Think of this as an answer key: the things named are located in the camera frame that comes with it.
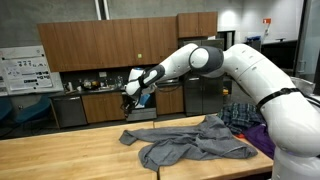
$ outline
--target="pile of clothes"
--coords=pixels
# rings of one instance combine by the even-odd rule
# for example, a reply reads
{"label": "pile of clothes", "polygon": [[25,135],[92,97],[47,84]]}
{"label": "pile of clothes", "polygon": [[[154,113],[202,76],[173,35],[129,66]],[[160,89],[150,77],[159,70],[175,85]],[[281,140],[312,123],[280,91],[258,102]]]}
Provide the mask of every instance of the pile of clothes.
{"label": "pile of clothes", "polygon": [[251,104],[231,103],[217,114],[232,134],[246,138],[252,145],[273,159],[275,145],[269,137],[263,116]]}
{"label": "pile of clothes", "polygon": [[158,171],[160,166],[179,159],[245,159],[257,155],[254,147],[234,137],[245,137],[273,159],[275,146],[269,138],[263,116],[250,104],[232,103],[216,115],[206,115],[196,126],[125,130],[120,142],[131,145],[137,140],[152,142],[139,152],[145,168]]}
{"label": "pile of clothes", "polygon": [[131,145],[136,140],[152,142],[139,152],[145,168],[158,171],[159,166],[175,164],[179,159],[245,159],[257,155],[254,147],[236,139],[223,121],[206,115],[196,126],[125,130],[120,142]]}

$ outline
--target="upper cabinet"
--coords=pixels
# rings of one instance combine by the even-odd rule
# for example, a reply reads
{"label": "upper cabinet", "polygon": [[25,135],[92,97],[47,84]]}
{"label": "upper cabinet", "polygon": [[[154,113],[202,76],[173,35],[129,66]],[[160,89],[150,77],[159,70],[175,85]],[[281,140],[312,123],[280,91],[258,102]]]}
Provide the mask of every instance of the upper cabinet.
{"label": "upper cabinet", "polygon": [[38,31],[52,72],[154,65],[177,51],[178,37],[216,35],[217,13],[43,23]]}
{"label": "upper cabinet", "polygon": [[98,56],[92,22],[72,22],[70,26],[74,38],[73,46],[76,49],[79,61],[76,69],[87,70],[101,68],[102,62]]}
{"label": "upper cabinet", "polygon": [[178,37],[206,37],[217,34],[217,12],[178,14]]}
{"label": "upper cabinet", "polygon": [[175,17],[148,18],[152,64],[159,64],[178,49]]}
{"label": "upper cabinet", "polygon": [[100,67],[122,67],[132,65],[133,42],[130,20],[108,20],[93,22]]}
{"label": "upper cabinet", "polygon": [[147,18],[131,19],[131,30],[134,49],[134,64],[147,65],[150,62],[150,37]]}

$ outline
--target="wall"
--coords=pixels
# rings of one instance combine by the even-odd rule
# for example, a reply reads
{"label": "wall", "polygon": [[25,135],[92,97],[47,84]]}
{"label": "wall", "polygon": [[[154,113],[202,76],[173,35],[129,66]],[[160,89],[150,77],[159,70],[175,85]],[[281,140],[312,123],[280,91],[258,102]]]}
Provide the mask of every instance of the wall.
{"label": "wall", "polygon": [[[244,0],[243,16],[239,38],[262,36],[264,43],[276,39],[297,40],[303,0]],[[269,35],[264,36],[267,28],[263,18],[271,18]]]}
{"label": "wall", "polygon": [[41,45],[37,23],[95,19],[94,0],[1,0],[0,48]]}
{"label": "wall", "polygon": [[[184,12],[218,12],[218,31],[240,30],[243,0],[108,0],[110,19],[176,16]],[[236,42],[240,36],[236,33]]]}

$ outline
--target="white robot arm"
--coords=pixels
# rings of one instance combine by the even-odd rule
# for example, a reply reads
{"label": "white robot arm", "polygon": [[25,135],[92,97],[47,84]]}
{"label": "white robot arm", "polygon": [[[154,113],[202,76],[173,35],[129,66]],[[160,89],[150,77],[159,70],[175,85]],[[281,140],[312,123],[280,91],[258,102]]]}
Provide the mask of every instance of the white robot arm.
{"label": "white robot arm", "polygon": [[138,78],[129,79],[126,92],[139,99],[153,92],[155,82],[190,70],[208,78],[228,73],[253,98],[276,144],[272,179],[320,179],[319,111],[289,76],[247,45],[237,44],[223,52],[188,44]]}

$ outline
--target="gray shirt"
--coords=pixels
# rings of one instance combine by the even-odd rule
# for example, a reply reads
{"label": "gray shirt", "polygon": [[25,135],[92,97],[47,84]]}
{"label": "gray shirt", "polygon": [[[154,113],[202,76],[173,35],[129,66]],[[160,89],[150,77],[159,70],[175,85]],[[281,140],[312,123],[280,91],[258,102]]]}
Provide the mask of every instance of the gray shirt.
{"label": "gray shirt", "polygon": [[257,155],[255,148],[234,138],[229,128],[215,115],[206,115],[196,126],[125,130],[120,137],[120,142],[126,145],[136,140],[153,142],[139,152],[142,165],[153,171],[158,171],[159,166],[172,165],[180,158],[244,159]]}

